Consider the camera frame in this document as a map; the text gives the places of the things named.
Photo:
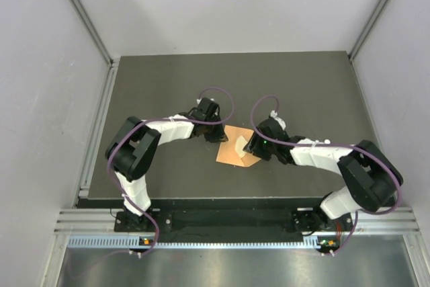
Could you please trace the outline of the aluminium base profile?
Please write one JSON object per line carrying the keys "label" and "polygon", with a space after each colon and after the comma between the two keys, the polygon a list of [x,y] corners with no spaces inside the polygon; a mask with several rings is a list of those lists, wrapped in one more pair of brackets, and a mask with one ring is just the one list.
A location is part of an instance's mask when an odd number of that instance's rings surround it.
{"label": "aluminium base profile", "polygon": [[[57,235],[101,235],[114,231],[114,216],[119,208],[110,209],[64,209],[61,210],[54,233]],[[385,215],[358,212],[357,235],[415,234],[420,231],[412,208],[400,207]]]}

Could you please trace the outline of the aluminium frame post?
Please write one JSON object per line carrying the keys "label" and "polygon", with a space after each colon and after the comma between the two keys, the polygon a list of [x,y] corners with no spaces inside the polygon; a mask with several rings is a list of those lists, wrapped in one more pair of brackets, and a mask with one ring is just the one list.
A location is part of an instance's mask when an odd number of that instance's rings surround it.
{"label": "aluminium frame post", "polygon": [[83,6],[81,0],[69,0],[71,2],[71,5],[73,6],[76,14],[79,16],[79,19],[81,20],[81,23],[83,24],[84,28],[86,29],[87,33],[89,34],[90,39],[92,39],[95,47],[99,51],[100,55],[102,56],[103,60],[111,66],[113,64],[113,58],[109,54],[106,46],[104,45],[99,33],[97,32],[93,22],[91,21],[91,18],[89,17],[89,14],[87,13],[87,10]]}
{"label": "aluminium frame post", "polygon": [[357,57],[357,55],[359,54],[359,51],[366,43],[366,40],[369,38],[370,34],[372,33],[372,30],[375,28],[379,19],[382,17],[382,14],[385,8],[388,6],[389,2],[390,0],[377,1],[376,6],[372,9],[372,12],[369,18],[367,19],[366,23],[361,29],[361,32],[359,33],[357,40],[354,42],[352,49],[349,51],[348,57],[349,57],[350,63],[352,63]]}

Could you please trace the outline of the left aluminium frame post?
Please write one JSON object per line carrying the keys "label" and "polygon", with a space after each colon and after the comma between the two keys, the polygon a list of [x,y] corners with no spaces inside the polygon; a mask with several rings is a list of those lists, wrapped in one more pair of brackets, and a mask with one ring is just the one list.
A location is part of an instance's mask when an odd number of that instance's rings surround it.
{"label": "left aluminium frame post", "polygon": [[90,39],[92,39],[95,47],[99,51],[100,55],[102,56],[103,60],[111,66],[113,64],[113,58],[109,54],[106,46],[104,45],[99,33],[97,32],[93,22],[91,21],[91,18],[89,17],[89,14],[87,13],[87,10],[83,6],[81,0],[69,0],[71,2],[71,5],[73,6],[76,14],[79,16],[79,19],[81,20],[81,23],[83,24],[84,28],[86,29],[87,33],[89,34]]}

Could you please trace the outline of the cream paper letter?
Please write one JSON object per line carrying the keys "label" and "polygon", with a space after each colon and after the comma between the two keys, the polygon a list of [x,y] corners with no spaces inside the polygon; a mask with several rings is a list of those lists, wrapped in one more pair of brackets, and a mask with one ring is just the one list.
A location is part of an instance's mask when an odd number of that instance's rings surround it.
{"label": "cream paper letter", "polygon": [[246,144],[247,144],[247,140],[245,137],[243,136],[237,137],[234,150],[240,159],[242,159],[247,154],[247,152],[244,150]]}

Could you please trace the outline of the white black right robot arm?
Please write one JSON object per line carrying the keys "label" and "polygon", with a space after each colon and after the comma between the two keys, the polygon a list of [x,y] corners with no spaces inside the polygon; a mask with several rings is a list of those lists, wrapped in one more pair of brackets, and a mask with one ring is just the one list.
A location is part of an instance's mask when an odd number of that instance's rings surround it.
{"label": "white black right robot arm", "polygon": [[387,214],[400,204],[403,178],[381,150],[369,140],[335,146],[304,136],[289,136],[284,121],[270,116],[254,128],[244,150],[263,160],[277,157],[284,165],[315,167],[340,175],[345,186],[327,194],[318,206],[292,214],[298,232],[327,231],[346,214],[363,210]]}

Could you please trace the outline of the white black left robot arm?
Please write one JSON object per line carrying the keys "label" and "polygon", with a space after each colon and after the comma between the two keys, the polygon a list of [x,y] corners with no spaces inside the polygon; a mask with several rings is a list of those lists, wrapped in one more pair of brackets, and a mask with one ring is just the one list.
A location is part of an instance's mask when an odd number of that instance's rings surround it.
{"label": "white black left robot arm", "polygon": [[146,174],[157,148],[199,136],[210,143],[228,140],[220,106],[207,97],[199,99],[198,105],[190,111],[174,116],[154,120],[134,116],[126,119],[105,151],[107,171],[114,176],[124,199],[124,211],[118,215],[122,225],[132,225],[138,231],[145,231],[152,225]]}

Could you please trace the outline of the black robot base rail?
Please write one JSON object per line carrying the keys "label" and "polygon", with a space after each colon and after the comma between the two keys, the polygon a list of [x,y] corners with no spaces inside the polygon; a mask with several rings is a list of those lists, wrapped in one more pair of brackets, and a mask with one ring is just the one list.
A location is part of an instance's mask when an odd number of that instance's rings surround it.
{"label": "black robot base rail", "polygon": [[349,214],[331,220],[306,208],[163,208],[151,209],[148,215],[157,222],[163,241],[186,236],[223,239],[246,233],[301,237],[317,231],[344,233],[352,228]]}

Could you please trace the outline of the right aluminium frame post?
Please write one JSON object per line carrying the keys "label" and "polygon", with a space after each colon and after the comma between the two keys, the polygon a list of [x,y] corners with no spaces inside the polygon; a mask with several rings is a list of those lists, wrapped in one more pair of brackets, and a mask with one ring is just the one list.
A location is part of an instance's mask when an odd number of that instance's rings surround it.
{"label": "right aluminium frame post", "polygon": [[348,57],[349,57],[350,63],[352,63],[357,57],[357,55],[359,54],[359,51],[366,43],[366,40],[369,38],[370,34],[372,33],[372,30],[375,28],[379,19],[382,17],[382,14],[385,8],[388,6],[389,2],[390,0],[377,1],[376,6],[372,9],[372,12],[369,18],[367,19],[366,23],[361,29],[361,32],[359,33],[357,40],[354,42],[352,49],[349,51]]}

